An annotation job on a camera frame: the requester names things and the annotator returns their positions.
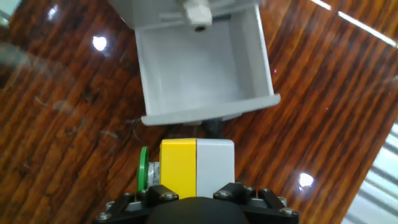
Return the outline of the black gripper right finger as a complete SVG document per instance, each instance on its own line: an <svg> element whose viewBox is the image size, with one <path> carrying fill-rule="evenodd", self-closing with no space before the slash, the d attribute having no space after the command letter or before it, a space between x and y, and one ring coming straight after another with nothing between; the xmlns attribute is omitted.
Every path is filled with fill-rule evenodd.
<svg viewBox="0 0 398 224"><path fill-rule="evenodd" d="M299 213L283 204L269 189L257 191L242 183L228 183L213 198L238 206L249 223L299 224Z"/></svg>

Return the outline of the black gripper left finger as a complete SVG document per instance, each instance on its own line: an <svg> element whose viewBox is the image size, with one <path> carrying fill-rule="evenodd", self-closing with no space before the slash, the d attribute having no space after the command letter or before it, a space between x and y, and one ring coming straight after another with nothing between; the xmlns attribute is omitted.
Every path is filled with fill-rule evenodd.
<svg viewBox="0 0 398 224"><path fill-rule="evenodd" d="M145 223L159 205L179 200L179 195L163 185L155 185L137 194L125 193L110 203L95 218L95 224Z"/></svg>

